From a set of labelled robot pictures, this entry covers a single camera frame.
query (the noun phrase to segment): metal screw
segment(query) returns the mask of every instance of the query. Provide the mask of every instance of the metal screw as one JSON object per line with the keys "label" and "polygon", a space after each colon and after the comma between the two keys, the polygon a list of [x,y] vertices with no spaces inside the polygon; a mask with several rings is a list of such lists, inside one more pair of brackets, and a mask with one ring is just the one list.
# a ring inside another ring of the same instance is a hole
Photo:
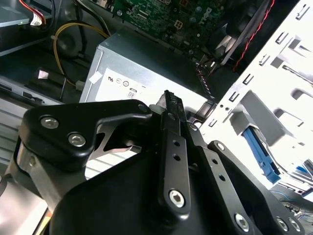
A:
{"label": "metal screw", "polygon": [[148,111],[148,108],[143,104],[138,104],[138,107],[141,111],[143,111],[145,113]]}
{"label": "metal screw", "polygon": [[194,130],[194,131],[197,131],[197,130],[198,130],[197,127],[196,127],[194,124],[192,124],[191,122],[188,123],[188,126],[189,126],[192,130]]}
{"label": "metal screw", "polygon": [[123,15],[123,12],[121,10],[118,10],[116,13],[117,13],[118,16],[122,16]]}
{"label": "metal screw", "polygon": [[40,123],[43,127],[48,129],[55,129],[59,126],[59,122],[53,117],[44,117],[43,119],[41,119]]}
{"label": "metal screw", "polygon": [[217,147],[222,151],[225,150],[225,147],[221,143],[217,143]]}
{"label": "metal screw", "polygon": [[173,202],[175,206],[177,206],[178,208],[182,208],[184,206],[185,199],[180,192],[178,192],[177,190],[171,190],[169,196],[171,202]]}
{"label": "metal screw", "polygon": [[34,156],[31,156],[29,159],[29,165],[30,166],[35,166],[36,165],[36,159]]}
{"label": "metal screw", "polygon": [[80,134],[71,134],[69,137],[68,137],[68,141],[74,145],[75,147],[81,147],[81,146],[84,146],[85,143],[86,143],[86,140],[85,138],[80,135]]}
{"label": "metal screw", "polygon": [[241,228],[244,232],[249,232],[250,230],[249,224],[241,214],[236,214],[235,220],[239,228]]}
{"label": "metal screw", "polygon": [[298,232],[301,231],[299,225],[293,219],[289,218],[289,222]]}
{"label": "metal screw", "polygon": [[285,232],[288,231],[287,224],[281,218],[277,218],[277,222]]}

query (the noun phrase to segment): blue latch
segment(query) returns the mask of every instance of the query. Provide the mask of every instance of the blue latch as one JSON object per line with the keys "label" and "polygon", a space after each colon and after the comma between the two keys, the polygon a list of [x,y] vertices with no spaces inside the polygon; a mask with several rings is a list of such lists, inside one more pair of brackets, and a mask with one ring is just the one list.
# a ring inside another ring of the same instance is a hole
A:
{"label": "blue latch", "polygon": [[261,137],[257,134],[257,132],[258,130],[253,127],[249,127],[242,133],[242,135],[248,142],[255,159],[264,172],[264,175],[271,183],[275,184],[278,180],[280,180],[280,177],[278,176],[279,170],[271,159],[270,154],[263,146]]}

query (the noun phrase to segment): white sticker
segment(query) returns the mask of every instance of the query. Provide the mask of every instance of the white sticker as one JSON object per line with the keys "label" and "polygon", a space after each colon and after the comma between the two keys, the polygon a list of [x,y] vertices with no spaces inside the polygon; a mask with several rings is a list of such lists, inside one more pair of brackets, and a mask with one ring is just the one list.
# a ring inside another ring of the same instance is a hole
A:
{"label": "white sticker", "polygon": [[39,70],[38,79],[48,79],[49,73],[43,70]]}
{"label": "white sticker", "polygon": [[103,75],[97,71],[94,73],[93,76],[90,77],[89,81],[92,83],[92,84],[95,84]]}
{"label": "white sticker", "polygon": [[142,84],[106,69],[95,101],[140,99],[145,89]]}

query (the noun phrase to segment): rectangular hole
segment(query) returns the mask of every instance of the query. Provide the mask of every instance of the rectangular hole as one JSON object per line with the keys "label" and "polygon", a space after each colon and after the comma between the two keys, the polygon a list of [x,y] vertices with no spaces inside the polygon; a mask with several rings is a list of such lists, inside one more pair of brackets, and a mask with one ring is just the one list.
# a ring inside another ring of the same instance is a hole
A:
{"label": "rectangular hole", "polygon": [[3,83],[0,83],[0,88],[5,89],[5,90],[10,91],[10,92],[12,91],[12,87],[7,86]]}
{"label": "rectangular hole", "polygon": [[238,96],[239,96],[239,93],[234,92],[234,93],[231,95],[231,97],[229,98],[229,101],[234,102],[234,101],[237,99]]}
{"label": "rectangular hole", "polygon": [[297,20],[301,20],[302,17],[308,12],[309,10],[309,6],[307,6],[306,4],[303,6],[303,8],[301,9],[301,11],[297,14],[297,16],[295,17]]}
{"label": "rectangular hole", "polygon": [[269,55],[263,56],[262,60],[259,61],[259,65],[263,66],[268,61],[269,58],[270,58]]}
{"label": "rectangular hole", "polygon": [[276,43],[280,45],[280,44],[285,40],[285,38],[286,38],[287,36],[288,36],[288,33],[282,32],[282,33],[279,35],[279,37],[276,39]]}
{"label": "rectangular hole", "polygon": [[248,85],[250,82],[251,82],[251,80],[254,78],[254,76],[252,76],[251,74],[249,74],[246,78],[245,78],[245,80],[243,81],[243,83],[245,84],[245,85]]}
{"label": "rectangular hole", "polygon": [[213,127],[216,124],[217,120],[213,119],[210,124],[209,127]]}

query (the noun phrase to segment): motherboard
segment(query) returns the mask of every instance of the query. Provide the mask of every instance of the motherboard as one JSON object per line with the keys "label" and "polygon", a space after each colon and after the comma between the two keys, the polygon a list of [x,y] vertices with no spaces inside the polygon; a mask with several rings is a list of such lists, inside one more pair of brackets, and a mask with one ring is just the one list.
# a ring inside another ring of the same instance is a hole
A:
{"label": "motherboard", "polygon": [[153,38],[200,60],[221,19],[224,0],[97,0],[97,4]]}

